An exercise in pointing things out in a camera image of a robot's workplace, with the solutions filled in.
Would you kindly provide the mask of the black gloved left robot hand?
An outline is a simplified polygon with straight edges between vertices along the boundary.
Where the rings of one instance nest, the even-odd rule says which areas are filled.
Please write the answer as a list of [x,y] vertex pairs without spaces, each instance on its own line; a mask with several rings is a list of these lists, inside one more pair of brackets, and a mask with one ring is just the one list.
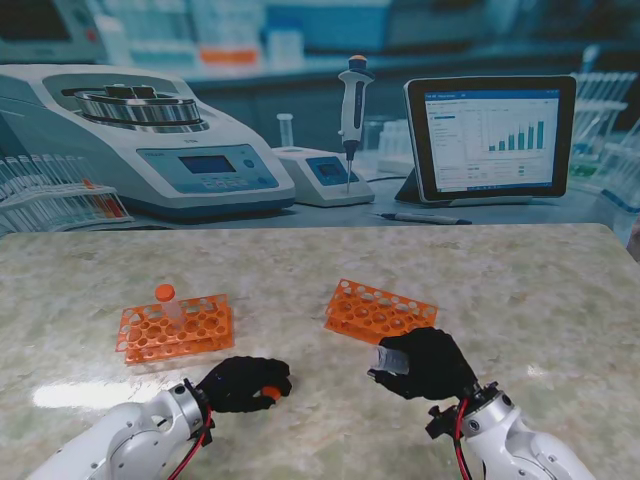
[[278,359],[230,357],[214,367],[196,388],[217,413],[251,413],[267,410],[276,399],[262,393],[274,387],[287,397],[292,389],[289,365]]

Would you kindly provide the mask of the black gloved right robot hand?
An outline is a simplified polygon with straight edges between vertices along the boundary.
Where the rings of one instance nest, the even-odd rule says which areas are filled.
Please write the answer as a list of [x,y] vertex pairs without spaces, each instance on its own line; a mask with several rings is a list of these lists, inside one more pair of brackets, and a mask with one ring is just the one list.
[[408,334],[385,337],[379,345],[408,357],[407,374],[370,369],[367,374],[404,399],[438,401],[473,394],[478,379],[453,337],[441,329],[418,328]]

